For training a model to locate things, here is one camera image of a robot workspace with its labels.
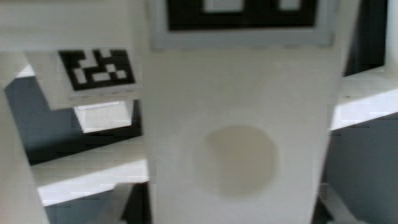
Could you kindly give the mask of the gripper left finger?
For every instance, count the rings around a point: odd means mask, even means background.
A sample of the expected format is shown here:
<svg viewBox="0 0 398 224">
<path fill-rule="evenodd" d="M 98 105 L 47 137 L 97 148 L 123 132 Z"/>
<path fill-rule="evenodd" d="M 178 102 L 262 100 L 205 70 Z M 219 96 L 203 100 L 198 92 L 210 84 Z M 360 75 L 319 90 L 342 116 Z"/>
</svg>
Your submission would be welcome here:
<svg viewBox="0 0 398 224">
<path fill-rule="evenodd" d="M 152 224 L 148 183 L 120 183 L 97 224 Z"/>
</svg>

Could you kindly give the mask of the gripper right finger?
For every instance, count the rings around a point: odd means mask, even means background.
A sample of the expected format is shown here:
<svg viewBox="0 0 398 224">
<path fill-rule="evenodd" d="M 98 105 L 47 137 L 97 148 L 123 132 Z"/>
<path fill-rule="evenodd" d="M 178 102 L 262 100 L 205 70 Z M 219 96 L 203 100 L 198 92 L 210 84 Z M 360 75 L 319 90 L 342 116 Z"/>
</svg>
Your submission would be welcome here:
<svg viewBox="0 0 398 224">
<path fill-rule="evenodd" d="M 320 185 L 312 224 L 368 224 L 358 219 L 333 185 Z"/>
</svg>

